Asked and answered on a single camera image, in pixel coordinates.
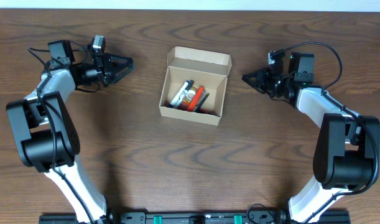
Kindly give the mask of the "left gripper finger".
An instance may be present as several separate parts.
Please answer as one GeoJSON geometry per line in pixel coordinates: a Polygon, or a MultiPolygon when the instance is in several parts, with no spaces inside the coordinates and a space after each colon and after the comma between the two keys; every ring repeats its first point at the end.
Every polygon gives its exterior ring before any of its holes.
{"type": "Polygon", "coordinates": [[[115,84],[134,70],[134,64],[117,64],[110,71],[111,83],[115,84]]]}
{"type": "Polygon", "coordinates": [[[130,57],[123,57],[118,55],[109,55],[109,61],[112,67],[133,67],[134,61],[130,57]]]}

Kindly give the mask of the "black whiteboard marker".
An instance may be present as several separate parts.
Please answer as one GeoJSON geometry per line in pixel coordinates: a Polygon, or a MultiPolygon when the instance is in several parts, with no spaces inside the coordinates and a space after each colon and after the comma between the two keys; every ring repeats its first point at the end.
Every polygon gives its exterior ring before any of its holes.
{"type": "Polygon", "coordinates": [[[175,107],[174,108],[178,108],[180,105],[181,105],[181,103],[182,103],[182,101],[183,101],[183,98],[184,98],[184,96],[186,95],[186,93],[187,93],[187,91],[192,87],[192,85],[193,85],[193,83],[194,83],[194,81],[193,80],[189,80],[189,85],[188,85],[188,87],[187,87],[187,89],[182,93],[182,95],[181,95],[181,97],[180,97],[180,99],[179,99],[179,101],[177,102],[177,104],[175,105],[175,107]]]}

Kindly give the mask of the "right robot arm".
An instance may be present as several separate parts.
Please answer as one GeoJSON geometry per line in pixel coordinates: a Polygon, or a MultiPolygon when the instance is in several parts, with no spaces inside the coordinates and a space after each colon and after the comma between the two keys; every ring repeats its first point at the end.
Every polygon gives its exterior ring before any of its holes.
{"type": "Polygon", "coordinates": [[[297,223],[318,221],[339,198],[367,191],[379,175],[379,120],[349,110],[314,85],[313,78],[311,68],[283,75],[269,67],[242,77],[259,93],[287,102],[320,128],[313,176],[288,204],[288,215],[297,223]]]}

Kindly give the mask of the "blue whiteboard marker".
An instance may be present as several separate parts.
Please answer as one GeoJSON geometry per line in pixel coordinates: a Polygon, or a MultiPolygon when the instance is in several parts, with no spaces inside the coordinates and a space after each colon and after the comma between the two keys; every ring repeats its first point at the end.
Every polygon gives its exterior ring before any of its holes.
{"type": "Polygon", "coordinates": [[[175,107],[175,105],[179,101],[182,93],[187,89],[189,83],[190,82],[188,80],[183,83],[183,85],[180,87],[179,91],[175,94],[175,96],[173,97],[172,101],[169,103],[169,107],[170,108],[174,108],[175,107]]]}

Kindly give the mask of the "yellow tape roll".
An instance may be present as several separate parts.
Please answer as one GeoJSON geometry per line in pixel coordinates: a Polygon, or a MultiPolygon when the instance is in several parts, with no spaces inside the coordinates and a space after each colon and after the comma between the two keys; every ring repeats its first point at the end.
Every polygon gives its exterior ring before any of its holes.
{"type": "Polygon", "coordinates": [[[197,94],[197,91],[198,91],[198,88],[196,88],[196,87],[191,87],[191,88],[187,91],[187,93],[186,93],[186,95],[184,96],[182,102],[186,102],[186,103],[190,104],[191,101],[193,100],[193,98],[195,97],[195,95],[197,94]]]}

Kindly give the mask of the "red utility knife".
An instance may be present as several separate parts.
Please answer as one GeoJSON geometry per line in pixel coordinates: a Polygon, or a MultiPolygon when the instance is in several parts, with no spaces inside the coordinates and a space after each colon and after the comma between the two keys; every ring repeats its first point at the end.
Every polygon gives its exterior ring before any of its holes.
{"type": "MultiPolygon", "coordinates": [[[[178,107],[179,110],[187,111],[189,107],[189,104],[186,102],[182,102],[181,105],[178,107]]],[[[211,114],[210,111],[204,110],[204,109],[195,109],[194,112],[196,113],[201,113],[201,114],[211,114]]]]}

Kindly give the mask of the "red and black stapler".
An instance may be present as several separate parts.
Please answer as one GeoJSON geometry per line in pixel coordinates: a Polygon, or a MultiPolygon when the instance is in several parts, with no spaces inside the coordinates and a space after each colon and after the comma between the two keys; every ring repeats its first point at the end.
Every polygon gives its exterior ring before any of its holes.
{"type": "Polygon", "coordinates": [[[189,112],[199,112],[203,103],[208,98],[209,93],[205,90],[204,86],[200,86],[195,96],[192,98],[191,102],[187,106],[187,111],[189,112]]]}

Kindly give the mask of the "cardboard box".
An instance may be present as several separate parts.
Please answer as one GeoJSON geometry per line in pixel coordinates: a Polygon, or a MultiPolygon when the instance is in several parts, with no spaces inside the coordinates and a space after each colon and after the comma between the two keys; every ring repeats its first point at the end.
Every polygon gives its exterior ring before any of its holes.
{"type": "Polygon", "coordinates": [[[229,54],[174,47],[167,55],[161,115],[217,126],[231,67],[229,54]]]}

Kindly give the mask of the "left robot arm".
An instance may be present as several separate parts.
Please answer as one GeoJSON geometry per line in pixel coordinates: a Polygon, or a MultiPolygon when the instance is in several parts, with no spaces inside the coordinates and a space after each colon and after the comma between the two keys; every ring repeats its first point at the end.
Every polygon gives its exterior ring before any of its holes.
{"type": "Polygon", "coordinates": [[[120,223],[88,177],[79,153],[80,140],[65,105],[82,85],[115,84],[134,70],[129,57],[92,52],[80,63],[72,53],[50,52],[36,89],[7,104],[7,117],[22,163],[52,180],[75,211],[74,223],[120,223]]]}

